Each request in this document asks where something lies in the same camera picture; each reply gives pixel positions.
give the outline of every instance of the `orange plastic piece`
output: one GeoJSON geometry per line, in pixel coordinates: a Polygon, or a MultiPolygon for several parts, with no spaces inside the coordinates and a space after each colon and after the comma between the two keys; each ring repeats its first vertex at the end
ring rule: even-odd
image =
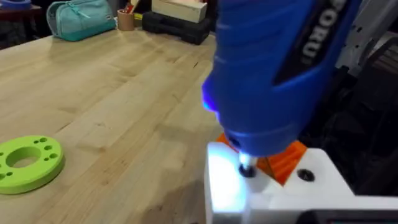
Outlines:
{"type": "MultiPolygon", "coordinates": [[[[220,135],[217,141],[227,144],[235,152],[238,152],[229,144],[224,134],[220,135]]],[[[257,167],[284,185],[306,150],[307,147],[300,141],[294,141],[280,154],[259,158],[257,167]]]]}

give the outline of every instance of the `screw head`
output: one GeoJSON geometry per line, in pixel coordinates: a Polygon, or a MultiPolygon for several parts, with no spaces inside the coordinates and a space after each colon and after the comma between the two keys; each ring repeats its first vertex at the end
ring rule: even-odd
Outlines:
{"type": "Polygon", "coordinates": [[[315,181],[315,175],[313,174],[312,171],[307,170],[307,169],[299,169],[297,171],[297,175],[300,179],[307,181],[307,182],[314,182],[315,181]]]}

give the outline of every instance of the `white box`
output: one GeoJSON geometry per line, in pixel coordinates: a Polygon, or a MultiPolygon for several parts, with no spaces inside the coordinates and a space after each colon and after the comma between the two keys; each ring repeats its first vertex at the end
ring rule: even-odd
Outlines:
{"type": "Polygon", "coordinates": [[[199,23],[206,16],[207,3],[187,0],[152,0],[152,11],[199,23]]]}

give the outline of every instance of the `black case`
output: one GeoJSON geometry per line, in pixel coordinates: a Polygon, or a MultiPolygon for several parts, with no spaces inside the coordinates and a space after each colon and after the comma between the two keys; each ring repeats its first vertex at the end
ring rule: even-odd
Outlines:
{"type": "Polygon", "coordinates": [[[142,17],[142,28],[155,34],[172,34],[185,42],[200,45],[210,33],[210,19],[200,23],[185,21],[155,12],[146,12],[142,17]]]}

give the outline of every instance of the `teal pencil case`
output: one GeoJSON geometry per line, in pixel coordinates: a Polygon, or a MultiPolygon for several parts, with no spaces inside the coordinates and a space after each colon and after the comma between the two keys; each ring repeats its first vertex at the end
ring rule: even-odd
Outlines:
{"type": "Polygon", "coordinates": [[[53,2],[46,17],[52,34],[69,41],[82,40],[116,27],[106,0],[53,2]]]}

